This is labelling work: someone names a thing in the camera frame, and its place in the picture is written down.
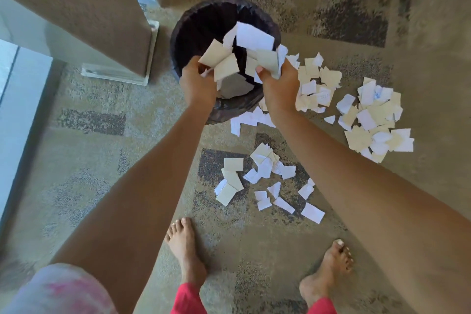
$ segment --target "bare foot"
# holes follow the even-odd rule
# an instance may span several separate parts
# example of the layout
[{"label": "bare foot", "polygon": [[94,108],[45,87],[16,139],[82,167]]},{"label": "bare foot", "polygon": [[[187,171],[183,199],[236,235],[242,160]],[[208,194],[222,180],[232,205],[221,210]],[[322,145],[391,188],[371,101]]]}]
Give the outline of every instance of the bare foot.
[{"label": "bare foot", "polygon": [[195,233],[188,217],[177,220],[165,235],[173,255],[178,259],[181,269],[181,282],[192,283],[199,291],[206,280],[206,268],[196,255]]},{"label": "bare foot", "polygon": [[350,250],[338,239],[324,254],[321,267],[313,275],[304,278],[299,284],[302,298],[311,307],[317,300],[329,297],[329,289],[335,284],[338,275],[350,273],[353,259]]}]

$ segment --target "person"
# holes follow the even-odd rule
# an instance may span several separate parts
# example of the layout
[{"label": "person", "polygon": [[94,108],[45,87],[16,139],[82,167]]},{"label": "person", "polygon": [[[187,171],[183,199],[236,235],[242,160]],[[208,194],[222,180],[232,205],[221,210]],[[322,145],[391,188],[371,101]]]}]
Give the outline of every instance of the person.
[{"label": "person", "polygon": [[[204,313],[206,270],[189,218],[169,227],[204,124],[217,96],[199,58],[183,69],[188,107],[168,134],[110,189],[39,270],[6,313],[131,313],[164,240],[182,284],[173,313]],[[398,175],[349,150],[295,109],[297,70],[285,61],[279,80],[258,67],[271,119],[289,147],[392,285],[419,313],[471,312],[471,222]],[[335,279],[354,260],[342,240],[300,283],[309,312],[334,313]]]}]

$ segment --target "red pant leg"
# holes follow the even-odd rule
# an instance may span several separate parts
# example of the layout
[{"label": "red pant leg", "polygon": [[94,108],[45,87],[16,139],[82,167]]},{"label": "red pant leg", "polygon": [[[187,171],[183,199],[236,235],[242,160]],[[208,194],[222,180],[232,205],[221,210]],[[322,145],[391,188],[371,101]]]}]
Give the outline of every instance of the red pant leg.
[{"label": "red pant leg", "polygon": [[180,285],[170,314],[207,314],[198,291],[191,283]]},{"label": "red pant leg", "polygon": [[309,308],[308,314],[337,314],[337,311],[333,307],[332,300],[321,298]]}]

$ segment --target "person's right arm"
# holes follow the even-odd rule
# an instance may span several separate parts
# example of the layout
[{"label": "person's right arm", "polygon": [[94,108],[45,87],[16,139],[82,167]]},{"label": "person's right arm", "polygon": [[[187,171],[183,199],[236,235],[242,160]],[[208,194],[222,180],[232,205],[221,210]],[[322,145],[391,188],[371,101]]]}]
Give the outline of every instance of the person's right arm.
[{"label": "person's right arm", "polygon": [[297,71],[258,69],[271,119],[316,186],[419,313],[471,313],[471,222],[295,109]]}]

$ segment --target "trash bin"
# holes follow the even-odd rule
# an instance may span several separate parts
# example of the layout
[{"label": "trash bin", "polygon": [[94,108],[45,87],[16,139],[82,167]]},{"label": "trash bin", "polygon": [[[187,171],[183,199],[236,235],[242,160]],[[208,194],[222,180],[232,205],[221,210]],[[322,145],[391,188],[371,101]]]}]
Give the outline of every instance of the trash bin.
[{"label": "trash bin", "polygon": [[[170,37],[170,59],[177,80],[192,56],[202,56],[213,39],[222,43],[224,35],[237,21],[253,25],[272,35],[275,38],[273,50],[281,43],[278,25],[254,3],[247,0],[204,0],[182,15]],[[221,123],[237,117],[253,108],[263,98],[262,85],[244,73],[247,51],[234,46],[234,54],[241,70],[239,73],[247,82],[253,84],[254,88],[242,96],[217,98],[207,124]]]}]

